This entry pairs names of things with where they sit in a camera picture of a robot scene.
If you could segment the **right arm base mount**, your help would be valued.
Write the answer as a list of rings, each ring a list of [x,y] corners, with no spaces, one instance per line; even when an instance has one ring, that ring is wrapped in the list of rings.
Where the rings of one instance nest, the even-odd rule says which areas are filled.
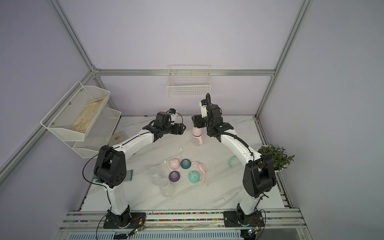
[[[235,211],[224,211],[224,224],[226,228],[230,227],[264,227],[265,222],[262,212],[257,209],[251,210],[250,214],[246,214],[241,208],[240,204],[237,205]]]

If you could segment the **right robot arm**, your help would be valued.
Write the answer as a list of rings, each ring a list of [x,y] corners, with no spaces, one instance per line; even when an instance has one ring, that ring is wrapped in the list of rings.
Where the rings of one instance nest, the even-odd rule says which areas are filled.
[[[201,114],[192,116],[194,127],[206,128],[210,138],[216,138],[225,145],[240,160],[244,166],[243,187],[248,197],[238,204],[238,213],[249,216],[257,210],[260,197],[266,197],[276,184],[274,161],[270,156],[262,156],[248,145],[222,117],[222,110],[211,102],[211,96],[206,94],[200,102]]]

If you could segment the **clear baby bottle front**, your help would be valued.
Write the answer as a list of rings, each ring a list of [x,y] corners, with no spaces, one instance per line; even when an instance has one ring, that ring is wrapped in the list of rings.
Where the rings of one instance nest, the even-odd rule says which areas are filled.
[[[169,198],[174,194],[174,187],[168,179],[161,179],[158,186],[165,198]]]

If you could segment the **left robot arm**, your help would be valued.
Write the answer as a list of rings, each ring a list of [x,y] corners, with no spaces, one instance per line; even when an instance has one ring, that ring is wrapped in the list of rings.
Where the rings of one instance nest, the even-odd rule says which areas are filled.
[[[145,146],[152,144],[164,135],[182,135],[186,130],[183,122],[176,123],[181,116],[175,109],[159,112],[156,118],[144,126],[136,135],[112,147],[107,145],[99,150],[94,175],[106,189],[110,212],[123,215],[129,208],[123,182],[127,177],[126,161]]]

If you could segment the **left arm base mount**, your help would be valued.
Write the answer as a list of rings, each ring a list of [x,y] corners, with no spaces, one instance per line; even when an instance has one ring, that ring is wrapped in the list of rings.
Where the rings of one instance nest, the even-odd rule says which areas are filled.
[[[146,213],[130,211],[130,207],[121,214],[116,215],[108,210],[106,220],[103,225],[104,229],[137,229],[145,224]]]

